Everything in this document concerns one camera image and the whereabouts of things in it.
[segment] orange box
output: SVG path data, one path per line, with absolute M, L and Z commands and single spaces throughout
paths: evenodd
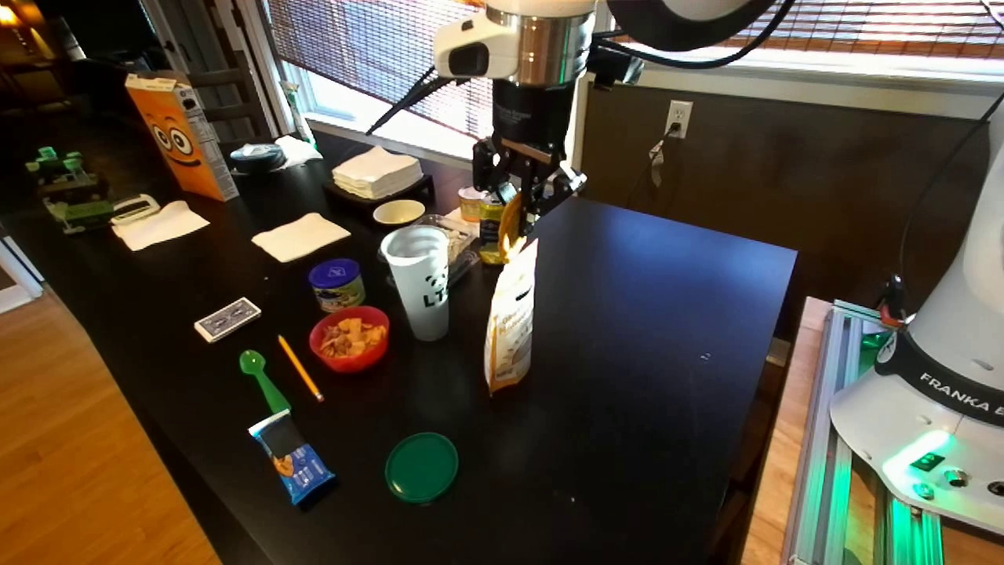
M 185 78 L 129 73 L 125 90 L 181 191 L 213 202 L 237 193 L 237 185 L 218 153 L 216 131 L 202 114 L 202 97 Z

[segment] black tabletop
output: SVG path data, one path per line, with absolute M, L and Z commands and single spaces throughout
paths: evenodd
M 208 229 L 137 255 L 111 231 L 67 239 L 41 211 L 5 229 L 90 333 L 157 450 L 185 461 L 181 490 L 198 480 L 270 562 L 704 562 L 793 251 L 568 202 L 538 221 L 531 377 L 490 398 L 497 271 L 451 288 L 444 341 L 415 341 L 376 262 L 383 231 L 333 202 L 326 180 L 326 162 L 248 174 L 229 205 L 190 202 Z M 291 262 L 250 243 L 308 211 L 352 239 Z M 358 258 L 367 299 L 391 318 L 388 357 L 353 379 L 308 352 L 319 311 L 305 277 L 322 258 Z M 202 341 L 190 324 L 237 296 L 264 318 Z M 301 435 L 340 473 L 305 507 L 248 435 L 266 404 L 237 374 L 241 349 L 266 354 Z M 416 431 L 444 433 L 462 458 L 429 505 L 398 501 L 383 480 L 388 450 Z

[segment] green plastic lid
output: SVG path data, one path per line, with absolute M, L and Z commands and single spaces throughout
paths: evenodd
M 458 478 L 458 450 L 443 433 L 410 433 L 388 450 L 383 478 L 404 501 L 434 501 Z

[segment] packet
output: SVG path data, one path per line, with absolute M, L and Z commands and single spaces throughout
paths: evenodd
M 335 480 L 335 473 L 319 461 L 312 442 L 301 438 L 287 412 L 277 412 L 254 425 L 248 435 L 260 442 L 260 450 L 272 458 L 277 473 L 287 491 L 291 505 L 301 505 L 322 484 Z
M 536 242 L 509 251 L 499 274 L 492 311 L 484 341 L 484 379 L 490 396 L 519 385 L 531 374 L 534 345 L 534 285 L 536 285 Z

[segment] wall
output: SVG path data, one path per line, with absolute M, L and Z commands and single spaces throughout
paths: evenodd
M 694 101 L 686 142 L 664 149 L 662 185 L 648 174 L 668 101 Z M 588 86 L 588 198 L 797 249 L 804 288 L 872 303 L 896 271 L 899 226 L 911 301 L 921 301 L 952 262 L 981 173 L 985 127 L 946 162 L 964 117 L 921 117 L 672 86 Z

